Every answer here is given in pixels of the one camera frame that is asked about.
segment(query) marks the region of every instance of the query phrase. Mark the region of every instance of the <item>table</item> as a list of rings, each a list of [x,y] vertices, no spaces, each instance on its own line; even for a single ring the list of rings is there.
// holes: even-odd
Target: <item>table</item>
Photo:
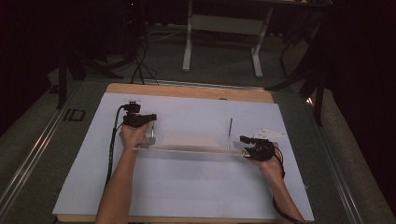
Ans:
[[[259,52],[262,47],[262,41],[264,40],[265,33],[270,22],[274,7],[278,6],[292,6],[300,7],[304,10],[323,10],[327,9],[328,6],[332,4],[329,0],[327,4],[311,4],[315,1],[294,1],[294,0],[259,0],[251,1],[256,3],[267,3],[269,4],[269,9],[265,14],[265,18],[262,21],[258,20],[248,20],[248,19],[236,19],[236,18],[225,18],[218,16],[208,16],[208,15],[197,15],[192,13],[192,0],[189,0],[188,9],[188,19],[187,19],[187,42],[184,52],[183,66],[182,70],[184,72],[190,71],[191,63],[191,51],[192,51],[192,40],[191,32],[192,29],[196,30],[206,30],[206,31],[216,31],[216,32],[226,32],[242,35],[256,35],[258,37],[257,44],[251,49],[251,57],[253,61],[253,67],[255,76],[257,78],[262,77],[262,66],[260,63]]]
[[[104,97],[102,98],[102,103],[99,105],[99,108],[95,114],[95,118],[92,121],[92,125],[87,133],[87,136],[84,140],[81,150],[78,153],[75,164],[73,165],[73,167],[70,171],[69,177],[66,178],[64,188],[61,191],[58,202],[54,208],[53,213],[58,216],[59,220],[61,220],[61,221],[93,221],[94,220],[95,208],[92,208],[92,204],[90,204],[89,194],[92,193],[92,191],[95,191],[94,197],[95,197],[95,200],[97,201],[96,203],[98,205],[98,201],[100,200],[100,196],[101,196],[101,191],[103,190],[103,186],[101,184],[104,184],[104,180],[102,181],[101,178],[102,177],[105,178],[105,174],[103,174],[103,175],[99,174],[99,176],[101,176],[99,179],[94,178],[94,181],[98,181],[98,182],[91,182],[89,184],[91,186],[88,189],[84,189],[84,183],[87,183],[88,179],[91,178],[91,175],[98,175],[98,174],[90,174],[90,176],[86,176],[86,175],[84,176],[84,172],[91,169],[90,164],[92,164],[92,162],[93,163],[97,162],[95,158],[93,158],[93,161],[90,161],[90,159],[92,159],[92,157],[94,157],[94,155],[96,155],[97,153],[98,153],[98,155],[100,154],[103,156],[102,152],[98,152],[96,150],[92,151],[92,149],[90,149],[90,148],[99,148],[98,146],[90,145],[91,142],[89,140],[91,139],[92,134],[95,135],[95,133],[97,133],[97,132],[92,131],[92,127],[95,127],[93,129],[97,130],[97,127],[99,127],[100,125],[105,125],[105,126],[107,125],[107,121],[101,120],[100,122],[97,122],[97,120],[98,120],[98,118],[102,118],[101,115],[103,113],[106,114],[108,112],[106,110],[103,110],[103,108],[108,107],[108,104],[107,104],[108,102],[115,102],[115,99],[117,99],[118,97],[119,97],[119,99],[122,99],[122,98],[125,99],[125,97],[126,97],[126,100],[128,100],[129,96],[125,95],[125,94],[137,94],[137,93],[139,93],[139,98],[141,99],[141,101],[143,103],[146,102],[145,97],[148,97],[148,98],[153,97],[153,96],[158,97],[158,95],[161,95],[161,96],[166,96],[166,97],[172,96],[171,99],[173,99],[173,97],[176,96],[176,97],[178,97],[177,98],[178,102],[188,99],[189,101],[199,102],[200,105],[205,105],[207,103],[207,101],[203,100],[202,98],[206,98],[206,99],[216,99],[215,101],[214,100],[208,101],[209,102],[208,104],[212,104],[212,105],[218,105],[218,104],[226,104],[227,105],[228,103],[230,103],[230,104],[233,104],[233,103],[252,104],[252,105],[264,106],[265,108],[268,107],[271,111],[272,110],[278,111],[277,105],[271,104],[273,102],[271,94],[267,91],[258,90],[258,89],[255,89],[255,90],[253,90],[253,89],[252,90],[224,90],[224,89],[209,89],[209,88],[187,88],[187,87],[169,87],[169,86],[157,87],[157,86],[111,84],[108,86],[107,91],[106,91]],[[217,99],[227,99],[231,102],[218,101]],[[268,125],[271,125],[271,123],[278,123],[278,122],[283,123],[282,118],[280,117],[280,113],[268,113],[268,114],[274,115],[273,119],[269,119]],[[302,183],[302,180],[301,180],[298,168],[297,168],[297,164],[295,162],[295,159],[293,158],[293,153],[291,150],[289,139],[285,137],[283,139],[280,139],[278,142],[284,148],[283,152],[284,152],[285,158],[288,158],[288,160],[289,160],[289,162],[287,164],[285,164],[287,174],[290,175],[290,177],[288,177],[288,175],[287,175],[287,179],[286,179],[287,185],[288,185],[288,187],[299,186],[299,189],[297,189],[297,190],[299,190],[298,192],[294,191],[293,190],[294,187],[292,187],[290,193],[293,195],[293,197],[296,195],[297,195],[297,197],[300,197],[302,195],[304,196],[301,200],[296,201],[296,203],[298,205],[301,205],[301,203],[304,203],[305,205],[307,205],[303,208],[302,213],[307,216],[307,217],[305,217],[306,219],[312,220],[313,219],[312,212],[310,210],[309,202],[306,197],[304,185]],[[87,156],[84,157],[84,154],[86,154],[87,152],[93,153],[93,154],[90,154],[88,157]],[[152,158],[150,158],[149,155],[146,155],[140,159],[141,160],[147,159],[145,162],[152,161]],[[248,193],[251,192],[251,190],[249,190],[250,186],[252,186],[253,188],[259,187],[260,189],[262,189],[262,187],[265,187],[265,183],[262,183],[262,181],[257,181],[257,180],[252,181],[251,177],[253,177],[253,179],[261,179],[261,175],[260,175],[260,172],[255,167],[251,166],[251,164],[246,164],[246,161],[234,161],[233,159],[231,161],[229,161],[230,159],[226,159],[226,161],[225,161],[224,159],[220,159],[220,158],[215,158],[215,159],[211,158],[210,160],[212,160],[212,161],[204,161],[204,162],[206,162],[205,167],[207,165],[209,165],[209,166],[213,166],[215,169],[218,169],[219,167],[216,168],[216,166],[220,162],[222,165],[226,164],[226,167],[229,167],[231,170],[233,170],[233,172],[235,172],[233,174],[239,174],[240,176],[242,176],[241,175],[242,172],[245,172],[246,169],[248,169],[249,171],[250,171],[250,169],[252,169],[251,172],[249,172],[249,174],[252,174],[252,176],[250,176],[250,175],[247,176],[247,180],[249,181],[249,183],[244,186],[244,189],[247,192],[244,192],[242,190],[243,195],[244,195],[243,197],[247,197],[247,198],[249,197]],[[171,161],[171,163],[173,163],[173,164],[177,163],[177,164],[181,165],[180,167],[182,167],[183,169],[187,169],[187,170],[191,169],[191,167],[189,167],[190,163],[200,163],[200,162],[201,161],[197,160],[196,158],[191,159],[191,157],[189,157],[188,164],[186,164],[186,161],[183,161],[180,158],[178,158],[177,161],[176,160]],[[163,161],[163,158],[160,158],[160,161],[156,160],[152,164],[156,164],[158,166],[169,165],[169,161]],[[136,166],[137,166],[136,171],[138,171],[139,169],[145,168],[145,166],[142,164],[137,164]],[[193,182],[194,184],[197,184],[198,186],[203,187],[203,188],[205,187],[205,185],[209,184],[209,185],[211,185],[211,188],[215,188],[215,189],[216,189],[216,186],[221,186],[221,188],[220,188],[221,190],[229,192],[229,191],[227,191],[227,189],[224,188],[224,186],[226,186],[226,188],[228,188],[227,186],[231,186],[231,185],[224,185],[223,183],[226,183],[226,184],[235,183],[235,185],[240,185],[241,183],[238,183],[238,181],[240,180],[243,182],[243,180],[245,180],[244,176],[242,176],[242,178],[239,178],[239,176],[238,176],[238,181],[235,181],[234,178],[227,179],[231,173],[226,174],[227,171],[224,170],[224,168],[221,168],[221,169],[224,173],[221,173],[221,175],[219,175],[219,173],[208,172],[208,170],[204,168],[201,171],[203,173],[205,173],[205,175],[206,175],[205,178],[208,178],[210,181],[201,180],[201,179],[198,179],[198,181],[196,181],[196,178],[194,178],[194,176],[193,177],[184,176],[184,177],[188,178],[189,181],[183,182],[183,184],[188,185],[189,182]],[[74,177],[72,176],[73,174],[78,174],[77,177],[83,177],[83,179],[71,180],[73,178],[76,178],[75,176]],[[202,175],[200,175],[200,174],[197,174],[197,173],[193,173],[193,174],[196,175],[196,177],[198,177],[198,178],[202,177]],[[137,174],[135,174],[135,175],[137,175],[137,178],[138,178],[138,180],[141,181],[141,183],[150,183],[149,185],[142,186],[142,185],[139,185],[140,182],[138,181],[138,184],[136,186],[134,186],[133,199],[137,198],[137,200],[139,200],[139,197],[145,196],[144,195],[145,189],[142,187],[154,188],[153,186],[155,186],[154,184],[156,182],[152,182],[152,180],[151,181],[145,180],[144,178],[142,178],[142,174],[140,174],[139,172],[137,172]],[[170,181],[166,182],[165,180],[160,179],[160,176],[153,172],[145,172],[145,176],[146,175],[158,178],[159,180],[156,179],[156,181],[160,181],[158,183],[159,186],[162,184],[162,182],[164,182],[165,184],[169,184],[169,182],[170,182]],[[72,182],[76,181],[76,183],[78,183],[78,185],[73,186],[73,184],[72,184],[67,187],[66,184],[70,183],[70,181],[72,181]],[[260,207],[260,209],[262,209],[264,211],[264,213],[267,212],[269,214],[268,219],[274,220],[274,219],[276,219],[275,212],[270,211],[268,209],[270,206],[272,206],[270,197],[268,197],[269,196],[268,191],[266,193],[263,193],[263,192],[261,193],[261,195],[264,195],[264,194],[267,195],[267,199],[265,200],[265,201],[267,201],[267,204],[263,204],[262,207]],[[78,214],[70,214],[70,213],[67,214],[63,210],[64,205],[66,203],[72,202],[73,198],[77,198],[78,206],[80,206],[81,203],[85,203],[86,206],[82,205],[82,208],[86,209],[86,210],[79,211]],[[241,203],[241,204],[245,203],[244,200],[241,200],[240,198],[238,198],[238,200],[239,200],[238,203]],[[133,204],[139,204],[141,207],[144,207],[145,203],[149,203],[149,202],[147,202],[147,201],[140,201],[140,203],[136,203],[136,201],[133,202]],[[200,202],[198,199],[195,198],[195,201],[192,201],[191,203],[205,204],[206,202]],[[230,206],[230,204],[231,203],[226,203],[226,202],[222,203],[221,209],[223,209],[222,207],[229,209],[228,206]],[[268,221],[268,219],[263,219],[263,218],[232,217],[229,214],[227,214],[227,211],[226,211],[227,209],[224,209],[224,211],[222,211],[225,215],[220,214],[222,217],[200,217],[200,216],[191,216],[191,215],[180,216],[180,217],[131,216],[130,221],[131,222],[249,222],[249,223]],[[243,213],[248,214],[249,213],[248,210],[249,209],[247,209],[247,211],[243,211]],[[138,212],[132,211],[132,213],[139,213],[139,212],[144,213],[146,211],[143,211],[143,212],[142,211],[138,211]]]

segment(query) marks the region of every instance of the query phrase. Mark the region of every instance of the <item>metal stand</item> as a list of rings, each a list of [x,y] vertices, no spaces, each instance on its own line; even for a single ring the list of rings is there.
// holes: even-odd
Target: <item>metal stand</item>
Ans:
[[[187,43],[186,43],[186,48],[184,50],[184,59],[183,59],[183,67],[182,67],[183,72],[190,71],[191,48],[192,48],[191,31],[193,28],[197,30],[207,30],[207,31],[215,31],[215,32],[257,35],[259,37],[259,40],[257,42],[256,47],[251,49],[251,57],[253,60],[255,75],[257,78],[261,78],[262,66],[259,58],[259,51],[262,47],[262,41],[265,38],[265,33],[267,31],[267,27],[271,19],[272,12],[273,9],[270,7],[267,11],[264,21],[195,15],[192,13],[192,0],[190,0],[188,19],[187,19]]]
[[[83,80],[86,76],[84,68],[81,65],[81,62],[84,62],[88,66],[92,67],[99,73],[110,77],[110,78],[123,78],[112,73],[107,68],[103,67],[101,64],[95,62],[94,60],[85,56],[82,52],[77,49],[74,49],[72,46],[67,44],[62,44],[59,55],[59,84],[58,90],[53,91],[54,93],[59,94],[59,101],[57,105],[57,109],[60,109],[67,98],[67,68],[69,72],[73,76],[74,79]]]
[[[285,75],[285,77],[291,77],[293,72],[291,72],[291,74],[288,75],[288,73],[286,72],[286,68],[285,68],[285,64],[283,63],[283,55],[285,55],[286,50],[290,47],[291,45],[291,41],[289,41],[289,43],[286,45],[286,47],[282,50],[282,53],[280,54],[280,65],[282,66],[282,71],[283,74]]]
[[[317,96],[314,105],[314,118],[317,121],[318,125],[321,126],[320,114],[323,104],[324,84],[327,73],[328,69],[301,71],[301,68],[297,67],[296,70],[294,70],[293,73],[290,75],[291,78],[275,86],[265,87],[265,89],[267,91],[280,91],[293,83],[305,79],[305,82],[300,88],[299,93],[301,97],[303,97],[304,99],[308,99],[314,92],[314,90],[317,89]]]

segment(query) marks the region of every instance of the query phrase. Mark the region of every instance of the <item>forearm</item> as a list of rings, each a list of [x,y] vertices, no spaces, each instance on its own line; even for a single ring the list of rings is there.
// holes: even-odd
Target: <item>forearm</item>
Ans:
[[[304,218],[298,210],[297,206],[294,204],[294,201],[291,198],[283,179],[271,181],[270,186],[279,210],[282,211],[284,214],[288,215],[289,217],[295,218],[304,223]],[[281,218],[282,223],[292,223],[284,217]]]
[[[135,154],[126,150],[107,183],[99,206],[96,223],[127,223],[132,199]]]

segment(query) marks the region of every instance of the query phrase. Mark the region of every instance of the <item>hand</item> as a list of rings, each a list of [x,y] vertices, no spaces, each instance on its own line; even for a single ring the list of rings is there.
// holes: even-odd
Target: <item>hand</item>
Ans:
[[[274,142],[274,147],[275,149],[275,154],[281,159],[280,157],[280,152],[277,150],[278,144],[277,142]],[[278,181],[282,180],[282,164],[279,163],[279,161],[276,159],[276,157],[272,157],[268,161],[254,161],[251,159],[248,159],[249,161],[257,164],[262,171],[262,174],[265,176],[265,178],[272,182],[272,181]]]
[[[149,124],[146,123],[139,128],[133,128],[129,125],[122,124],[120,131],[120,138],[124,147],[124,151],[133,150],[145,138],[145,132]]]

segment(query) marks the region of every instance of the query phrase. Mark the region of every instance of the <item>cable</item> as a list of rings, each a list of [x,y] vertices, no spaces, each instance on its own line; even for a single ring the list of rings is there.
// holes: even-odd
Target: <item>cable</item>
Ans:
[[[204,38],[199,36],[199,34],[209,34],[212,36],[211,39]],[[240,42],[248,38],[248,35],[240,35],[240,34],[227,34],[222,32],[213,32],[213,31],[196,31],[193,34],[194,38],[199,38],[204,41],[212,41],[212,42]]]
[[[143,61],[143,59],[141,59],[141,62],[143,64],[143,66],[146,68],[146,71],[148,71],[148,75],[151,77],[151,79],[154,79],[154,81],[157,83],[157,85],[160,85],[160,83],[158,82],[158,80],[155,78],[157,76],[157,71],[153,68],[148,67],[145,62]]]
[[[284,178],[285,177],[285,169],[283,167],[283,154],[282,154],[282,151],[278,147],[275,147],[275,149],[277,149],[279,151],[279,153],[280,153],[280,158],[276,154],[274,156],[280,163],[280,166],[282,168],[282,178]],[[289,215],[287,215],[284,212],[282,212],[280,210],[280,208],[277,206],[274,197],[273,197],[273,207],[275,208],[275,210],[276,210],[276,212],[278,214],[280,214],[283,218],[287,219],[288,221],[290,221],[290,222],[292,222],[294,224],[303,224],[303,222],[301,222],[300,220],[297,220],[294,217],[290,217]]]
[[[140,46],[140,47],[142,47],[143,48],[143,52],[144,52],[144,54],[143,54],[143,57],[142,57],[142,59],[140,60],[140,62],[139,62],[139,60],[137,60],[137,54],[136,54],[136,60],[137,60],[137,67],[136,67],[136,69],[134,70],[134,73],[132,74],[132,78],[131,78],[131,84],[133,84],[134,83],[134,76],[136,75],[136,72],[137,72],[137,70],[139,70],[139,74],[140,74],[140,77],[141,77],[141,79],[142,79],[142,83],[143,83],[143,85],[145,84],[145,81],[144,81],[144,79],[143,79],[143,77],[142,77],[142,71],[140,70],[140,65],[141,65],[141,63],[143,62],[143,60],[146,58],[146,47],[145,46],[143,46],[141,43],[138,43],[138,45]]]
[[[172,35],[177,35],[177,34],[183,32],[183,31],[185,31],[185,30],[187,30],[187,29],[184,28],[184,29],[179,30],[179,31],[177,31],[177,32],[174,32],[174,33],[172,33],[172,34],[170,34],[170,35],[166,35],[166,36],[164,36],[164,37],[161,37],[161,38],[159,38],[159,39],[149,39],[148,41],[150,41],[150,42],[161,41],[161,40],[164,40],[164,39],[166,39],[166,38],[168,38],[168,37],[170,37],[170,36],[172,36]]]
[[[123,71],[123,70],[125,70],[125,69],[131,67],[132,64],[134,64],[134,62],[129,62],[128,65],[126,65],[126,66],[124,66],[123,68],[121,68],[121,69],[119,69],[119,70],[117,70],[117,71],[114,71],[114,72],[115,72],[115,73],[118,73],[118,72],[120,72],[120,71]]]
[[[178,31],[152,31],[150,33],[148,33],[148,35],[152,35],[152,34],[169,34],[169,33],[175,33],[175,32],[179,32]]]
[[[117,129],[120,127],[117,127],[117,123],[119,120],[119,114],[121,109],[124,108],[124,106],[120,106],[119,109],[117,110],[117,115],[116,115],[116,121],[114,122],[114,128],[113,128],[113,133],[111,134],[111,142],[110,142],[110,150],[108,152],[108,167],[107,167],[107,177],[106,177],[106,183],[105,187],[110,180],[111,173],[113,172],[113,152],[114,152],[114,142],[116,140],[116,133]]]
[[[122,33],[121,33],[121,41],[120,41],[120,47],[119,47],[119,52],[121,52],[122,48],[125,48],[125,53],[124,53],[124,58],[118,62],[115,63],[99,63],[102,67],[112,70],[116,69],[119,67],[122,67],[128,63],[130,63],[134,59],[134,41],[136,39],[134,32],[134,29],[131,29],[131,24],[133,24],[135,21],[134,19],[129,18],[127,21],[127,15],[129,15],[131,12],[128,12],[128,10],[125,8],[124,5],[121,6],[121,10],[125,12],[125,16],[123,17],[123,28]]]
[[[55,217],[55,219],[53,219],[52,224],[56,224],[58,222],[58,218]]]

